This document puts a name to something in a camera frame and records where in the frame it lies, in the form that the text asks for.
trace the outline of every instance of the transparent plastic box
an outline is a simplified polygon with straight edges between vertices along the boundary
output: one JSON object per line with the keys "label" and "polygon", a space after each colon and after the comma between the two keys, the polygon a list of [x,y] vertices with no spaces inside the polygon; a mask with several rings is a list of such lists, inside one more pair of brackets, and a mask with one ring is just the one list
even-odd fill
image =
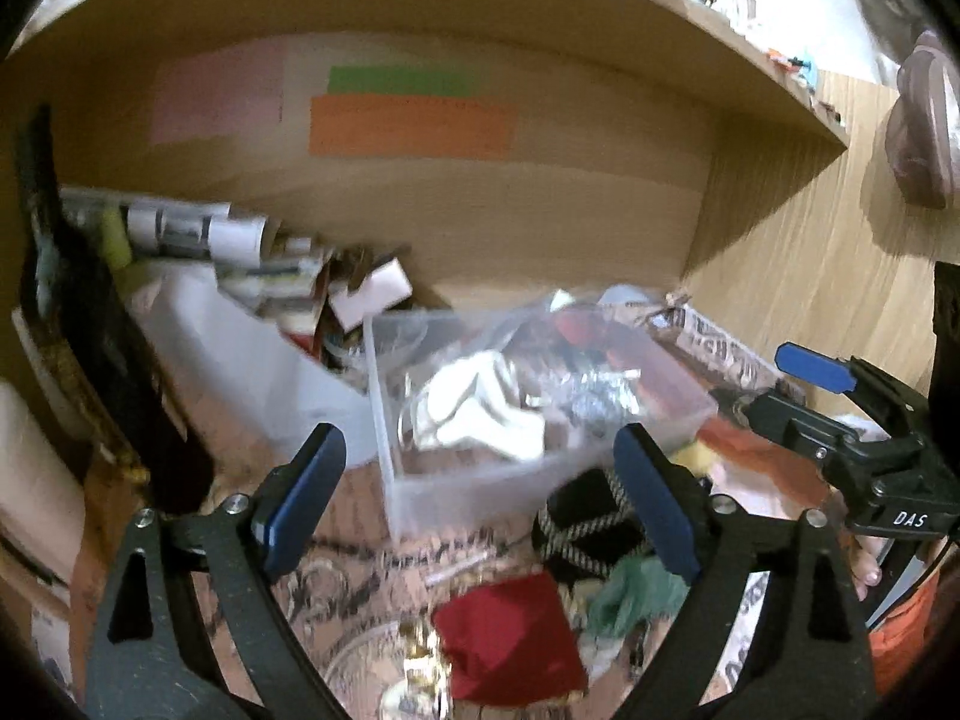
{"label": "transparent plastic box", "polygon": [[[556,312],[544,306],[509,312],[387,312],[366,319],[364,343],[384,504],[395,539],[532,514],[551,491],[582,471],[612,464],[613,436],[623,424],[642,422],[670,453],[690,442],[717,412],[689,371],[642,329],[614,322],[605,306],[575,305]],[[416,389],[443,365],[488,349],[502,352],[528,378],[548,382],[551,394],[573,387],[583,395],[577,388],[586,386],[589,405],[596,401],[589,388],[613,381],[616,386],[601,399],[604,418],[587,425],[588,440],[528,461],[476,448],[424,452],[411,447],[401,415]],[[551,367],[554,361],[560,361],[559,372]],[[613,395],[622,395],[624,382],[628,394],[637,395],[631,402],[642,404],[638,418],[624,410],[611,412]],[[581,397],[578,407],[583,403]]]}

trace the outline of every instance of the pink paper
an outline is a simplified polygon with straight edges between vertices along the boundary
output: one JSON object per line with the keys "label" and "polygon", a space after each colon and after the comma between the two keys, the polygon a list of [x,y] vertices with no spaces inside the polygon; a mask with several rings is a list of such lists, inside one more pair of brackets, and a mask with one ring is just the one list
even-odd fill
{"label": "pink paper", "polygon": [[160,66],[151,145],[275,127],[285,55],[283,38],[264,38]]}

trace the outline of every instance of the metal bolt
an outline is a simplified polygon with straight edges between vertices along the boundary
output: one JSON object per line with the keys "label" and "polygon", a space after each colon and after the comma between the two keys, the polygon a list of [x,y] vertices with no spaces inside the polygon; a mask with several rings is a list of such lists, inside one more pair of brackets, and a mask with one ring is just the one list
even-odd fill
{"label": "metal bolt", "polygon": [[157,519],[157,515],[154,514],[153,509],[141,509],[136,513],[136,527],[146,528],[148,525],[152,525],[155,519]]}
{"label": "metal bolt", "polygon": [[736,511],[736,501],[730,495],[714,495],[710,498],[710,505],[717,514],[733,514]]}
{"label": "metal bolt", "polygon": [[810,511],[806,513],[806,521],[814,528],[824,528],[827,526],[827,514],[824,514],[819,509],[810,509]]}
{"label": "metal bolt", "polygon": [[249,505],[250,498],[247,498],[243,493],[234,493],[224,501],[224,510],[227,514],[240,514],[240,512],[245,512]]}

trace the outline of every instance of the yellow object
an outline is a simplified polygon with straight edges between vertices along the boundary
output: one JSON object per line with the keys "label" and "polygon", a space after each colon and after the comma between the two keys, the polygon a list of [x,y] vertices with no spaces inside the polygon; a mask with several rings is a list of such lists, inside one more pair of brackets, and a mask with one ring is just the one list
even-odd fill
{"label": "yellow object", "polygon": [[133,262],[127,230],[116,206],[107,206],[100,216],[100,256],[113,274]]}
{"label": "yellow object", "polygon": [[707,476],[709,469],[720,461],[720,455],[701,442],[683,447],[670,458],[674,466],[683,466],[694,476]]}

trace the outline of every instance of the white tube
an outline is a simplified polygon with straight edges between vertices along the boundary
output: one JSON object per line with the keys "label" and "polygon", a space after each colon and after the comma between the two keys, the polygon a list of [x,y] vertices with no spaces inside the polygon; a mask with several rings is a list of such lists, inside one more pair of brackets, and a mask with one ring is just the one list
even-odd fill
{"label": "white tube", "polygon": [[66,584],[83,536],[83,490],[13,386],[0,380],[0,519]]}

